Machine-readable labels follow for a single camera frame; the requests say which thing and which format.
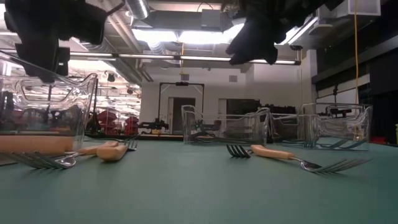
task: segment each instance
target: green table surface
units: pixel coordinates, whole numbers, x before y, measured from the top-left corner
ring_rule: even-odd
[[[0,223],[398,223],[398,149],[269,148],[320,165],[373,160],[312,174],[295,161],[230,158],[225,146],[140,141],[117,163],[81,157],[68,170],[0,167]]]

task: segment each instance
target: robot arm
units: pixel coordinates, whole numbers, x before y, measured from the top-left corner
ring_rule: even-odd
[[[18,56],[59,75],[68,75],[70,51],[59,47],[58,40],[76,37],[91,44],[101,44],[106,18],[122,8],[125,0],[106,12],[84,0],[5,0],[4,20],[11,32],[18,33]],[[53,77],[42,70],[23,64],[30,76],[43,82]]]
[[[305,18],[326,4],[334,9],[344,0],[248,0],[245,2],[246,22],[226,50],[233,55],[231,65],[254,59],[265,59],[269,64],[277,60],[274,43],[281,43],[286,32],[302,26]]]

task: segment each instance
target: wooden handle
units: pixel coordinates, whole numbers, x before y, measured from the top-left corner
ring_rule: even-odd
[[[126,151],[127,146],[101,147],[97,150],[97,156],[104,161],[118,161]]]
[[[97,150],[99,148],[103,147],[117,147],[119,143],[117,141],[107,141],[102,145],[99,146],[89,146],[85,147],[83,149],[80,149],[78,152],[84,153],[84,156],[89,156],[89,155],[97,155]]]
[[[278,150],[270,150],[264,148],[261,145],[252,145],[251,150],[258,156],[268,157],[268,158],[275,158],[275,159],[291,159],[294,157],[293,153],[278,151]]]

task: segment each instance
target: clear glass dish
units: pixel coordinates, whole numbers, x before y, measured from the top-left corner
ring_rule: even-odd
[[[272,140],[306,149],[367,151],[372,111],[370,105],[304,104],[297,114],[271,114]]]
[[[74,82],[0,52],[0,63],[18,74],[0,75],[0,152],[61,154],[80,148],[96,75]],[[51,75],[54,83],[27,76],[25,69]]]
[[[269,109],[245,115],[203,114],[194,106],[182,106],[185,144],[266,145]]]

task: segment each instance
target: red machine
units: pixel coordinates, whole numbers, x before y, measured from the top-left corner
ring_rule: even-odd
[[[114,122],[117,118],[116,114],[108,110],[102,111],[98,115],[99,125],[104,129],[105,134],[118,134],[118,126]]]
[[[126,121],[126,126],[124,127],[125,135],[133,135],[138,133],[138,118],[131,116]]]

